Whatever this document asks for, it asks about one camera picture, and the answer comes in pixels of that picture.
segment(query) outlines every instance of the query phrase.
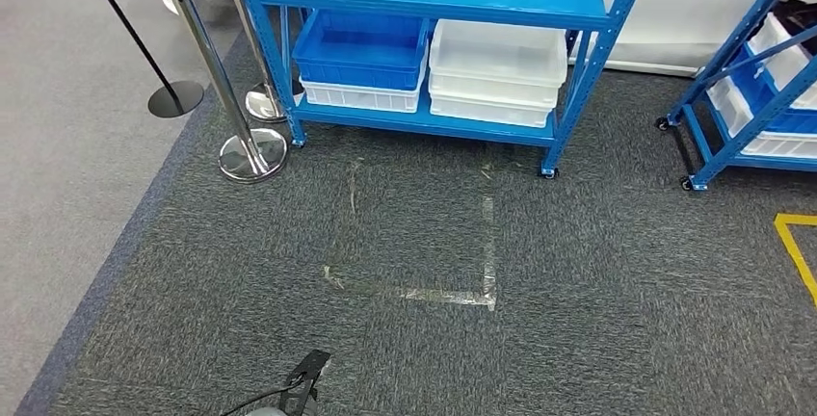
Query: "white wall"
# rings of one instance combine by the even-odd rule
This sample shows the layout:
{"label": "white wall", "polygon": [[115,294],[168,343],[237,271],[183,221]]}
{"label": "white wall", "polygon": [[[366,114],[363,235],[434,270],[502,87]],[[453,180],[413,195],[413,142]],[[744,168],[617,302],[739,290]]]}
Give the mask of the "white wall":
{"label": "white wall", "polygon": [[[608,7],[613,3],[604,1]],[[691,74],[709,61],[754,1],[637,0],[608,67]]]}

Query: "stacked white bins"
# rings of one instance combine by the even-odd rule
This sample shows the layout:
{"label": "stacked white bins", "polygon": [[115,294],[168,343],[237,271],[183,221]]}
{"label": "stacked white bins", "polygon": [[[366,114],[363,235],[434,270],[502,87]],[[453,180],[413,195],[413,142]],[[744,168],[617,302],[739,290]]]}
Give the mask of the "stacked white bins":
{"label": "stacked white bins", "polygon": [[[763,50],[767,50],[779,43],[784,43],[792,36],[786,28],[780,24],[774,13],[766,15],[763,26],[757,34],[749,40],[749,49],[757,55]],[[783,90],[797,74],[808,65],[811,55],[801,46],[792,45],[785,50],[776,53],[765,61],[766,69],[775,80],[775,86],[779,91]],[[792,108],[817,109],[817,84],[811,86],[800,97],[792,103]]]}
{"label": "stacked white bins", "polygon": [[308,82],[299,79],[306,92],[306,100],[315,105],[343,106],[362,110],[393,111],[397,113],[416,113],[420,100],[420,87],[426,79],[426,62],[429,60],[428,46],[426,55],[420,64],[420,78],[413,91],[396,91],[374,87],[345,86]]}
{"label": "stacked white bins", "polygon": [[565,31],[440,19],[431,113],[544,127],[567,77]]}
{"label": "stacked white bins", "polygon": [[[729,136],[734,137],[753,118],[749,102],[730,77],[721,79],[708,91],[709,99],[724,118]],[[817,134],[761,132],[742,151],[757,156],[817,159]]]}

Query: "plastic storage bin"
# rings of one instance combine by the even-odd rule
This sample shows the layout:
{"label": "plastic storage bin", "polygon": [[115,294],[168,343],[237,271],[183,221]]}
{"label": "plastic storage bin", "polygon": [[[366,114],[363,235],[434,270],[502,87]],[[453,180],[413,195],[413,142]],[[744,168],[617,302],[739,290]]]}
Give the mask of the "plastic storage bin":
{"label": "plastic storage bin", "polygon": [[[708,91],[712,105],[724,118],[734,137],[752,119],[749,103],[731,78],[725,77]],[[817,135],[761,132],[742,151],[755,156],[817,159]]]}
{"label": "plastic storage bin", "polygon": [[[744,45],[735,56],[734,63],[750,57],[751,51]],[[740,90],[752,114],[756,114],[779,93],[769,71],[763,65],[744,65],[732,72],[732,81]],[[817,133],[817,110],[788,108],[766,126],[769,132],[814,134]]]}
{"label": "plastic storage bin", "polygon": [[426,54],[426,57],[420,66],[420,79],[414,82],[415,89],[413,91],[306,82],[303,78],[301,79],[301,85],[303,85],[306,92],[306,99],[309,103],[316,105],[416,113],[417,102],[420,98],[420,87],[422,87],[426,76],[425,69],[428,54]]}
{"label": "plastic storage bin", "polygon": [[428,34],[428,19],[318,10],[292,55],[305,82],[413,91]]}
{"label": "plastic storage bin", "polygon": [[440,19],[430,91],[553,108],[567,77],[563,30]]}
{"label": "plastic storage bin", "polygon": [[448,117],[486,120],[503,124],[544,127],[547,117],[553,111],[549,108],[531,107],[513,103],[502,103],[475,98],[459,98],[433,93],[431,114]]}
{"label": "plastic storage bin", "polygon": [[[749,40],[749,49],[753,55],[774,47],[779,43],[791,39],[791,35],[786,31],[780,21],[773,13],[766,15],[766,20],[757,34]],[[798,45],[777,53],[766,59],[766,68],[772,75],[772,80],[776,89],[781,90],[806,66],[811,60],[811,55]],[[817,110],[817,85],[811,86],[800,97],[792,103],[793,108],[810,108]]]}

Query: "chrome stanchion post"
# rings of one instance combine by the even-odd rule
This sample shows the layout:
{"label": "chrome stanchion post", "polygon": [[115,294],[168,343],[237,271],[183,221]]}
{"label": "chrome stanchion post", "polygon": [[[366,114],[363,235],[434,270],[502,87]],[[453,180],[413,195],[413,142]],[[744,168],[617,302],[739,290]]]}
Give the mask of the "chrome stanchion post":
{"label": "chrome stanchion post", "polygon": [[251,129],[239,108],[216,47],[207,36],[193,0],[172,0],[179,15],[184,18],[207,64],[213,87],[224,104],[224,111],[236,130],[235,137],[222,146],[219,166],[230,179],[253,183],[272,176],[286,157],[286,140],[272,129]]}
{"label": "chrome stanchion post", "polygon": [[261,53],[261,44],[255,35],[255,27],[252,25],[252,20],[247,12],[247,4],[245,4],[244,0],[233,1],[235,1],[236,9],[238,9],[241,24],[244,25],[244,32],[250,41],[252,54],[255,56],[255,60],[258,62],[258,66],[261,68],[261,74],[264,77],[263,82],[259,82],[247,92],[247,96],[244,100],[247,114],[261,122],[284,122],[286,120],[286,113],[278,99],[270,69],[267,67],[267,62]]}

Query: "stanchion base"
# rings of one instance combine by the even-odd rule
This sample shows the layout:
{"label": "stanchion base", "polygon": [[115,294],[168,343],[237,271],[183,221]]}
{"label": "stanchion base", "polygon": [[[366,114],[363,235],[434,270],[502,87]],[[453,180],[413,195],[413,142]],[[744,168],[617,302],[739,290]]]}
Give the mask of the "stanchion base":
{"label": "stanchion base", "polygon": [[177,81],[171,87],[178,96],[178,104],[167,87],[156,91],[147,100],[147,110],[156,117],[184,116],[195,109],[204,97],[204,88],[198,82]]}
{"label": "stanchion base", "polygon": [[253,170],[247,151],[241,146],[238,137],[232,137],[224,143],[219,154],[219,167],[230,180],[241,183],[260,182],[273,176],[283,167],[286,159],[286,139],[273,129],[252,129],[251,132],[258,152],[269,167],[266,170]]}
{"label": "stanchion base", "polygon": [[247,108],[247,114],[255,120],[260,122],[284,122],[286,114],[283,109],[274,104],[270,97],[267,96],[267,90],[264,83],[258,83],[244,98],[244,106]]}

